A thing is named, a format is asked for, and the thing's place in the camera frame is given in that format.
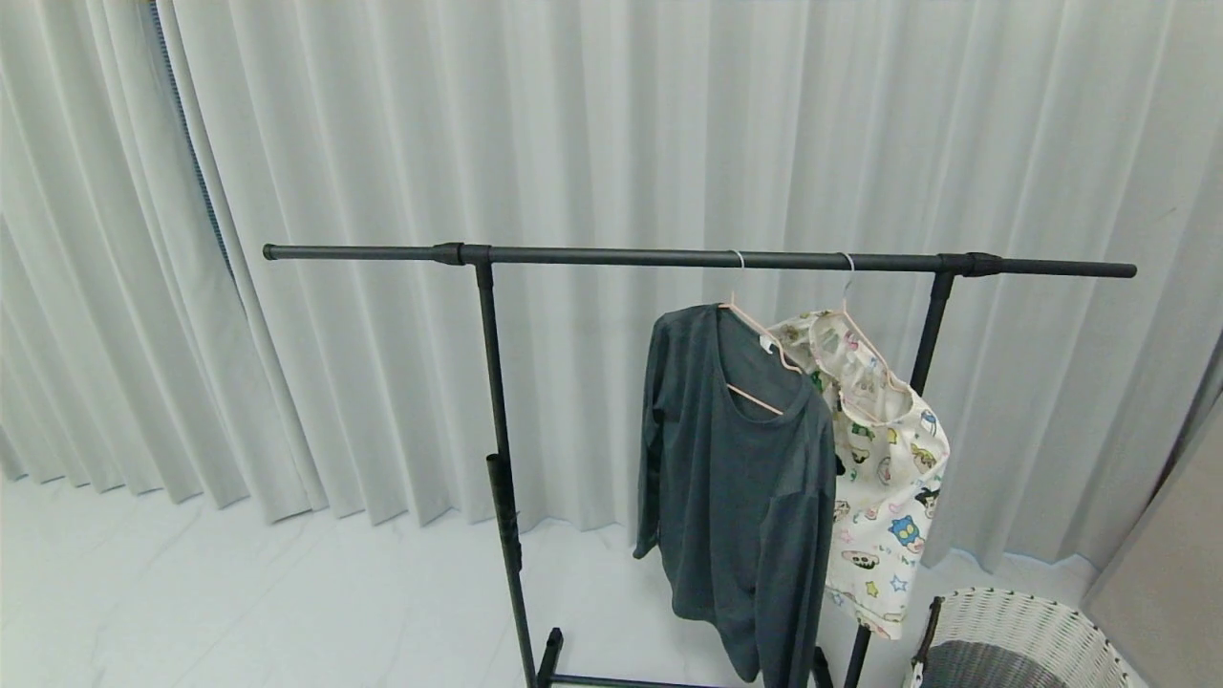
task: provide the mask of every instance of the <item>laundry basket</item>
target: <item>laundry basket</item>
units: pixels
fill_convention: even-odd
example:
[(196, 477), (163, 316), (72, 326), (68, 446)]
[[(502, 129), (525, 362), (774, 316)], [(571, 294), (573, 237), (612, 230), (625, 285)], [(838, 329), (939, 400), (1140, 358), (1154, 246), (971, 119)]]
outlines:
[(1024, 593), (934, 598), (909, 688), (1129, 688), (1121, 657), (1082, 612)]

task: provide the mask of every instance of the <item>white marble floor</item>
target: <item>white marble floor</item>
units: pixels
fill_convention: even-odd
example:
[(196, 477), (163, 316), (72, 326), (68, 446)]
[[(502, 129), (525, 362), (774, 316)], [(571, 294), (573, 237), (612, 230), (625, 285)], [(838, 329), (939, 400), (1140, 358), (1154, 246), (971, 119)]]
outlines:
[[(264, 525), (253, 505), (216, 511), (5, 483), (0, 679), (5, 688), (522, 686), (495, 525), (446, 514), (372, 528), (328, 512)], [(536, 657), (565, 629), (561, 671), (742, 686), (715, 632), (676, 620), (657, 554), (635, 561), (623, 528), (545, 522), (522, 538)], [(937, 593), (997, 585), (1076, 604), (1095, 577), (1009, 558), (997, 576), (954, 554), (923, 569)], [(861, 686), (899, 686), (925, 626), (871, 646)], [(826, 605), (821, 644), (844, 675), (854, 623)]]

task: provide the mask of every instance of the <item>white curtain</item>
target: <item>white curtain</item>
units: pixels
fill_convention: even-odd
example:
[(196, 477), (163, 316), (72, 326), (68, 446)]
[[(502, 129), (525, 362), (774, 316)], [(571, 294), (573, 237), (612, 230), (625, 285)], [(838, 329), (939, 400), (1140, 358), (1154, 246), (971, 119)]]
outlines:
[(132, 2), (4, 7), (4, 472), (308, 511), (322, 489), (209, 229), (150, 31)]
[[(958, 280), (927, 387), (954, 448), (929, 551), (991, 567), (1004, 550), (1107, 561), (1223, 328), (1216, 5), (158, 7), (251, 357), (273, 381), (259, 409), (284, 412), (281, 461), (317, 468), (336, 516), (490, 514), (473, 279), (268, 263), (264, 242), (1139, 263), (1128, 281)], [(835, 304), (845, 276), (498, 265), (497, 279), (522, 522), (592, 528), (634, 518), (654, 317), (735, 288), (779, 319)], [(928, 286), (854, 281), (855, 318), (903, 374)]]

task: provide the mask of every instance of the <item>shirt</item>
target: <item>shirt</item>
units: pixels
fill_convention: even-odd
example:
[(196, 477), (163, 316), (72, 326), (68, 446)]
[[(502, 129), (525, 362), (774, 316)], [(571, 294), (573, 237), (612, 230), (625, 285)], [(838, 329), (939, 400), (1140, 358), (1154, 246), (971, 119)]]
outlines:
[(763, 671), (769, 688), (805, 687), (811, 671), (833, 524), (830, 418), (730, 309), (654, 323), (634, 556), (657, 545), (675, 613), (712, 623), (739, 676)]
[(804, 313), (769, 330), (832, 409), (845, 467), (824, 590), (876, 635), (899, 640), (950, 457), (947, 434), (844, 312)]

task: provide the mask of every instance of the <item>clothes rack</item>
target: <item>clothes rack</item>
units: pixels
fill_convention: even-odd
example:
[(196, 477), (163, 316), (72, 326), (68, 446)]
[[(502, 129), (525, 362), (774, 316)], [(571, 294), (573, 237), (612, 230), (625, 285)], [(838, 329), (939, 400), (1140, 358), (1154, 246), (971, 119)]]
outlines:
[[(505, 417), (505, 391), (501, 380), (501, 354), (497, 331), (497, 307), (493, 299), (494, 263), (583, 264), (583, 265), (647, 265), (647, 266), (723, 266), (806, 270), (866, 270), (933, 273), (926, 321), (917, 346), (917, 358), (909, 385), (918, 395), (925, 392), (934, 343), (943, 321), (943, 312), (951, 295), (956, 276), (992, 274), (1048, 274), (1075, 276), (1131, 277), (1137, 268), (1130, 263), (1082, 260), (1031, 260), (1003, 258), (992, 253), (882, 254), (882, 253), (794, 253), (755, 251), (679, 251), (651, 248), (552, 248), (489, 246), (484, 243), (448, 242), (434, 246), (278, 246), (263, 247), (267, 259), (346, 259), (346, 260), (433, 260), (448, 265), (473, 265), (479, 290), (481, 320), (484, 332), (484, 353), (488, 385), (493, 403), (493, 425), (497, 431), (497, 453), (488, 456), (488, 477), (493, 490), (501, 557), (510, 588), (510, 605), (517, 629), (522, 672), (527, 688), (552, 686), (604, 686), (612, 688), (702, 688), (685, 683), (659, 683), (625, 678), (578, 676), (556, 672), (556, 662), (565, 637), (553, 628), (544, 645), (538, 668), (527, 626), (526, 602), (522, 598), (522, 547), (519, 540), (517, 507), (514, 500), (514, 474), (510, 464), (510, 440)], [(854, 640), (845, 688), (856, 688), (871, 642), (871, 632), (860, 626)]]

